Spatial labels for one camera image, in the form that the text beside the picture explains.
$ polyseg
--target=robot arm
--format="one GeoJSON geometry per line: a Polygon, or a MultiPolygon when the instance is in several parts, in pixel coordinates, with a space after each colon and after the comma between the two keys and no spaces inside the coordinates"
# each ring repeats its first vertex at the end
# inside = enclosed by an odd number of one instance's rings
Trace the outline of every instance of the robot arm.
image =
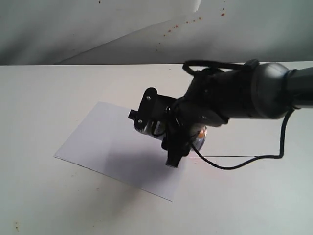
{"type": "Polygon", "coordinates": [[[280,155],[256,157],[281,158],[288,118],[294,109],[313,107],[313,68],[289,70],[279,63],[260,65],[257,60],[244,65],[196,60],[185,62],[183,69],[194,77],[183,97],[158,95],[155,88],[148,88],[138,111],[129,114],[137,131],[162,140],[169,166],[177,167],[190,150],[206,161],[199,153],[206,126],[219,127],[230,118],[285,117],[280,155]],[[191,66],[206,68],[194,71],[191,66]]]}

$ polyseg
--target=paper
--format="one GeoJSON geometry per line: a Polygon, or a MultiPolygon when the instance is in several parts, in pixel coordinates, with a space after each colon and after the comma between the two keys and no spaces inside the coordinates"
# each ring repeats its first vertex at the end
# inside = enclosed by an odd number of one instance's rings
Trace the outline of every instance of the paper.
{"type": "Polygon", "coordinates": [[[172,201],[186,158],[166,166],[161,141],[134,130],[129,111],[98,102],[55,157],[172,201]]]}

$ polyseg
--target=white paper sheet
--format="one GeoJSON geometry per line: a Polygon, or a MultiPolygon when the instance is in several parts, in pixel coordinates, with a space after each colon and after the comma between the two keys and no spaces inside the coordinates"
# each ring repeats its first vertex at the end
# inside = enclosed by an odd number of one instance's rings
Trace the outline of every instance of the white paper sheet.
{"type": "Polygon", "coordinates": [[[172,201],[186,158],[166,166],[161,141],[135,131],[129,111],[98,102],[55,157],[172,201]]]}

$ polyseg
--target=table surface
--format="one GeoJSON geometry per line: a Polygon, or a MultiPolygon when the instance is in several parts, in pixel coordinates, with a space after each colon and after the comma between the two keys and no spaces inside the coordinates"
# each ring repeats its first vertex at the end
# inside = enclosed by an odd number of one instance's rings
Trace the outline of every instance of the table surface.
{"type": "MultiPolygon", "coordinates": [[[[281,160],[189,158],[173,202],[52,157],[98,101],[137,109],[147,87],[179,97],[191,79],[181,65],[0,67],[0,233],[313,234],[310,110],[291,117],[281,160]]],[[[203,152],[277,151],[280,122],[210,128],[203,152]]]]}

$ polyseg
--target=white table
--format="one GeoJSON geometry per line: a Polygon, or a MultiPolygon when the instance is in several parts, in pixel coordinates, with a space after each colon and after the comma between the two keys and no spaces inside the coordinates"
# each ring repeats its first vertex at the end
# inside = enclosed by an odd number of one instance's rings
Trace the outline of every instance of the white table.
{"type": "MultiPolygon", "coordinates": [[[[313,234],[313,111],[291,116],[281,160],[189,159],[173,202],[52,157],[96,102],[137,109],[147,87],[179,97],[190,81],[181,65],[0,67],[0,234],[313,234]]],[[[236,149],[245,123],[210,129],[204,154],[277,151],[277,121],[236,149]]]]}

